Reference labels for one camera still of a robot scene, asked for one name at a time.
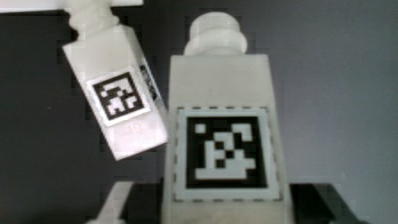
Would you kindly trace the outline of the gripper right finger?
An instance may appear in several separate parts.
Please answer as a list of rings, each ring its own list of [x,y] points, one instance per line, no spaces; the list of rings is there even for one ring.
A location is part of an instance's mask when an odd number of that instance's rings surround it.
[[[340,195],[340,192],[335,188],[335,185],[327,183],[319,183],[315,185],[315,189],[335,216],[331,224],[370,224],[365,220],[358,218],[345,199]]]

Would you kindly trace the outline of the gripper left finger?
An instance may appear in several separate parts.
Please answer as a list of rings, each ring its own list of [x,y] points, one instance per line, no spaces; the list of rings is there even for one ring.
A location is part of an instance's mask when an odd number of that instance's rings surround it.
[[[120,181],[111,189],[98,217],[86,224],[127,224],[121,218],[130,191],[134,187],[132,181]]]

